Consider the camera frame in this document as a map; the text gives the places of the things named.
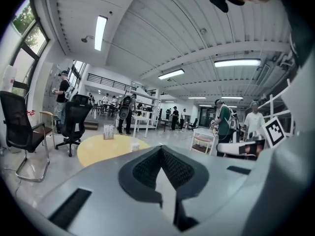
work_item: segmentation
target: ceiling light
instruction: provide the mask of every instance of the ceiling light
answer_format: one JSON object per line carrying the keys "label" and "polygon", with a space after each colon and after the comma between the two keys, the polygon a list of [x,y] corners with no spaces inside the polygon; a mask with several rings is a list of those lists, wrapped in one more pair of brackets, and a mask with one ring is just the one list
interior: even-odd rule
{"label": "ceiling light", "polygon": [[206,97],[196,97],[196,96],[192,96],[192,97],[188,97],[188,99],[206,99]]}
{"label": "ceiling light", "polygon": [[224,66],[243,66],[243,65],[260,65],[260,59],[229,59],[222,61],[215,61],[215,67],[224,67]]}
{"label": "ceiling light", "polygon": [[241,97],[241,96],[222,96],[222,99],[243,100],[243,97]]}
{"label": "ceiling light", "polygon": [[183,74],[183,73],[185,73],[184,70],[183,69],[179,69],[179,70],[176,70],[174,72],[170,72],[170,73],[166,73],[164,75],[161,75],[158,78],[160,80],[164,80],[164,79],[167,79],[169,77],[173,77],[173,76],[180,75],[180,74]]}
{"label": "ceiling light", "polygon": [[99,51],[102,48],[102,41],[103,41],[103,35],[104,35],[106,23],[107,23],[107,18],[103,16],[97,17],[94,48]]}

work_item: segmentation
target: floor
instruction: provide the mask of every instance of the floor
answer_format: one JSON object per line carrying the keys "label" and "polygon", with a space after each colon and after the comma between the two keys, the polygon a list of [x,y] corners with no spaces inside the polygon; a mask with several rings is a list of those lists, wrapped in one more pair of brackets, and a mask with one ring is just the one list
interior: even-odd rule
{"label": "floor", "polygon": [[[108,117],[96,117],[96,120],[101,123],[113,123],[113,118]],[[99,134],[102,134],[102,125],[99,126],[97,131],[86,130],[81,140]],[[160,127],[160,129],[157,131],[154,129],[149,129],[147,138],[144,137],[144,134],[145,130],[140,129],[140,132],[137,133],[138,139],[145,141],[147,144],[153,147],[158,145],[175,145],[181,148],[189,149],[192,138],[192,131],[187,129],[185,129],[184,132],[181,132],[179,130],[169,131],[169,128],[166,128],[166,131],[164,132],[163,127]],[[55,136],[56,144],[61,143],[62,141],[63,136]],[[59,148],[59,150],[54,149],[53,141],[50,137],[47,138],[47,146],[50,156],[50,165],[48,167],[46,177],[41,183],[25,181],[16,177],[15,170],[23,160],[24,151],[13,153],[13,151],[5,150],[4,156],[0,157],[1,175],[5,179],[10,191],[17,198],[26,201],[34,208],[37,207],[40,200],[48,192],[83,169],[77,158],[76,145],[73,145],[73,156],[71,158],[67,155],[68,147],[62,146]],[[38,147],[36,154],[28,153],[30,160],[27,161],[25,166],[26,170],[21,172],[21,174],[33,177],[34,167],[37,169],[42,169],[44,167],[44,155],[45,149],[42,145]],[[163,172],[161,175],[162,180],[160,179],[157,181],[157,188],[160,189],[161,192],[165,189],[168,189],[168,192],[170,192],[169,190],[171,187],[169,186],[170,184],[168,181],[164,185],[161,184],[164,183],[164,179],[166,179],[166,177],[163,176]]]}

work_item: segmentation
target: white ceiling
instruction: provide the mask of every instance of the white ceiling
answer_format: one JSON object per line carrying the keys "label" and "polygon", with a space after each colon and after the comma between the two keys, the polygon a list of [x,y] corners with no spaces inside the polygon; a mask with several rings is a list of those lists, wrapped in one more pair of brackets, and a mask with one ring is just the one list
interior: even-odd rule
{"label": "white ceiling", "polygon": [[[273,60],[289,51],[289,23],[280,2],[264,5],[229,3],[224,14],[209,0],[49,0],[58,18],[55,28],[67,54],[92,65],[109,66],[116,72],[156,85],[171,95],[205,95],[212,103],[220,95],[241,95],[247,106],[283,75]],[[94,41],[98,15],[108,17],[102,51]],[[257,67],[214,68],[214,61],[261,58],[272,69],[262,80]],[[171,82],[159,80],[162,71],[178,68],[184,75]]]}

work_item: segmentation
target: man in green shirt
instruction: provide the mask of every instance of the man in green shirt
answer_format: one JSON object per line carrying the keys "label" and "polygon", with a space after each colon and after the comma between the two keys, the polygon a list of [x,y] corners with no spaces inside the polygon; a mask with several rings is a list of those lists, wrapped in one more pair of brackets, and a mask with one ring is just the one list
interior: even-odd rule
{"label": "man in green shirt", "polygon": [[[215,105],[216,107],[220,110],[220,114],[218,116],[218,119],[216,120],[215,123],[213,123],[213,126],[219,125],[219,141],[218,143],[229,143],[231,138],[232,138],[232,134],[233,134],[233,130],[230,129],[228,123],[226,120],[230,119],[230,109],[225,105],[225,103],[218,99],[215,101]],[[223,157],[224,153],[221,152],[217,152],[217,156]]]}

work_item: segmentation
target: gray pants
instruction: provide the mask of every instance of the gray pants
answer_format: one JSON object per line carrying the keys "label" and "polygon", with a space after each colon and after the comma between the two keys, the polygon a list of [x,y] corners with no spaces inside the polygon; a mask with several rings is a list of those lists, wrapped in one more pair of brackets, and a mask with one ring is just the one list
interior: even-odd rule
{"label": "gray pants", "polygon": [[56,102],[54,115],[57,116],[61,124],[64,124],[66,102]]}

